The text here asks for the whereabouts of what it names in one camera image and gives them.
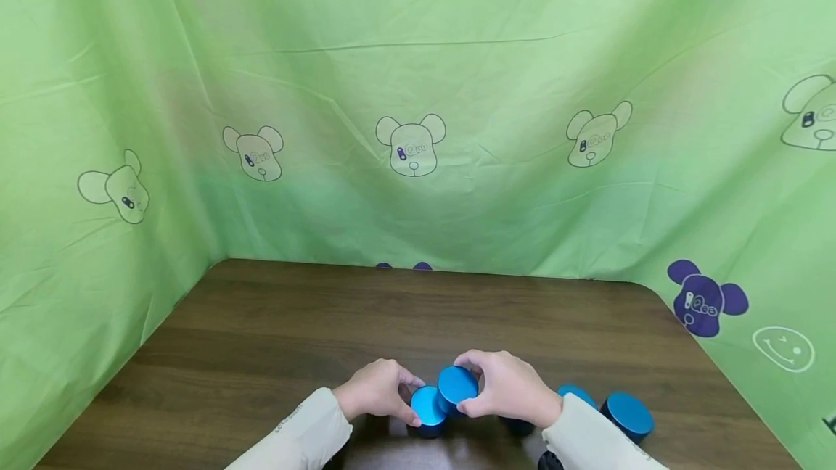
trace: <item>person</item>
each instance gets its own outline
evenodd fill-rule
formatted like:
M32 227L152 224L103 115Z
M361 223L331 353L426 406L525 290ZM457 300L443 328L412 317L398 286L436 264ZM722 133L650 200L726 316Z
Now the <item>person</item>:
M582 399L552 391L515 355L468 350L454 365L485 379L477 397L458 404L461 413L533 423L543 429L546 447L565 470L666 470ZM376 360L342 386L315 391L226 470L320 470L348 441L350 421L357 416L394 416L420 426L406 402L409 387L423 386L397 361Z

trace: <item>white sleeve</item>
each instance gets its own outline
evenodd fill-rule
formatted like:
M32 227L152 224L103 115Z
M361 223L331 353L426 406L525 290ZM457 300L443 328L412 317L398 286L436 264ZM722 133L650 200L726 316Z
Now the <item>white sleeve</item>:
M330 389L320 388L226 470L321 470L351 436Z
M563 398L563 412L543 441L565 470L667 470L574 394Z

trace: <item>purple bear print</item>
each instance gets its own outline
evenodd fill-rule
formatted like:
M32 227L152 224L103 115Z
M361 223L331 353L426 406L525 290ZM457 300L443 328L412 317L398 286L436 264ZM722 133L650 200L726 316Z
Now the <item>purple bear print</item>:
M740 285L717 284L692 261L671 263L668 277L682 285L674 299L674 314L694 336L714 338L720 333L721 314L740 316L749 310L749 299Z
M392 268L392 266L389 265L389 263L386 263L385 261L382 261L382 262L378 263L378 265L376 265L376 266L378 268ZM419 261L418 263L416 263L416 265L414 265L412 270L413 271L432 271L433 267L430 267L430 264L425 262L425 261Z

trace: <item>green cloth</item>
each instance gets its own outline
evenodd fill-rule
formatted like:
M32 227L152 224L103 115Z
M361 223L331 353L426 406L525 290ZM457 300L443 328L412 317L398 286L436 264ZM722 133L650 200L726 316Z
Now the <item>green cloth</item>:
M831 469L833 4L0 0L0 468L231 256L646 285Z

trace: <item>blue cylinder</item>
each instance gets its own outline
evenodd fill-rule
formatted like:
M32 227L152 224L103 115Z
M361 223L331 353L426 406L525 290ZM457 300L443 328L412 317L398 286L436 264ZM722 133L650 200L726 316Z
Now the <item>blue cylinder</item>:
M461 366L448 366L438 375L438 406L447 416L460 416L456 405L479 393L479 381Z
M557 394L566 395L566 394L574 394L577 397L585 400L592 408L598 409L598 405L595 403L595 400L591 397L591 395L587 394L586 391L581 387L576 387L574 384L563 384L562 387L557 389Z
M422 422L422 425L415 429L420 437L432 439L441 436L447 415L438 406L437 388L420 387L412 394L409 405Z
M511 419L510 417L502 417L499 419L504 423L508 432L514 437L527 437L534 432L534 425L522 419Z
M560 463L560 459L557 459L554 453L546 450L543 455L540 455L537 470L563 470L563 463Z
M613 392L601 405L601 414L625 432L629 440L639 444L653 432L653 416L644 403L627 392Z

